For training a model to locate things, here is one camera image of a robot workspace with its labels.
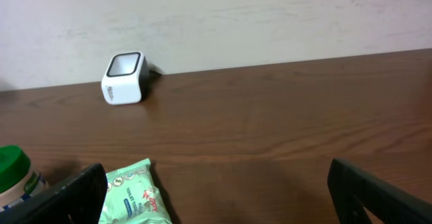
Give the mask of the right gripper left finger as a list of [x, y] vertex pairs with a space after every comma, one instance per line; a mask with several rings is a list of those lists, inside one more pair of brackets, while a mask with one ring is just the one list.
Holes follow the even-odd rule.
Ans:
[[98, 223], [107, 193], [100, 163], [1, 213], [1, 224]]

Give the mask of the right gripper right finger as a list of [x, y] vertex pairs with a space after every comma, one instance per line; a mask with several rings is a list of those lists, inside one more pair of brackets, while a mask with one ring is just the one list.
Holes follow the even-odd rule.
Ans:
[[340, 223], [380, 221], [431, 224], [431, 204], [375, 177], [343, 159], [333, 159], [327, 186]]

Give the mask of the green lid white jar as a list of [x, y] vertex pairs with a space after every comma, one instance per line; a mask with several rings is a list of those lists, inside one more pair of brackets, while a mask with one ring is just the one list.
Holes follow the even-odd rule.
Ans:
[[1, 147], [1, 212], [49, 188], [27, 154], [15, 145]]

